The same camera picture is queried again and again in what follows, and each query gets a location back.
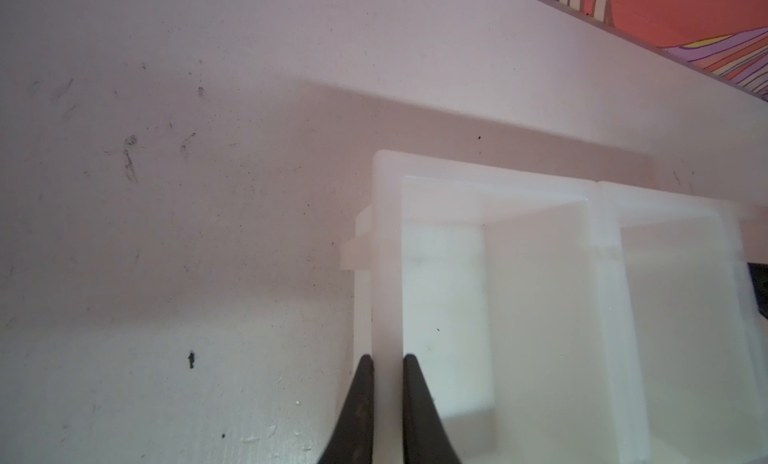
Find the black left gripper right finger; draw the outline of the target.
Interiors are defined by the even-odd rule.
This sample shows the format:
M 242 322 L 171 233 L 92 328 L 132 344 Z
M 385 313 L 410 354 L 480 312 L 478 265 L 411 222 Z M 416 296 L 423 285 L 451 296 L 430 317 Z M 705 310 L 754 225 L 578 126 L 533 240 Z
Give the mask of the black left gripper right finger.
M 403 359 L 402 437 L 406 464 L 460 463 L 413 354 Z

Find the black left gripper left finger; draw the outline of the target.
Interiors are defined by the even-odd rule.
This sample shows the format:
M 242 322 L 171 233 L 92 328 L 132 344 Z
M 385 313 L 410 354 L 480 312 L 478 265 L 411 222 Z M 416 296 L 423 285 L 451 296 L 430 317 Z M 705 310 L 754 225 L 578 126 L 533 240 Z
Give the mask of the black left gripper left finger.
M 374 363 L 357 364 L 344 404 L 318 464 L 371 464 L 374 444 Z

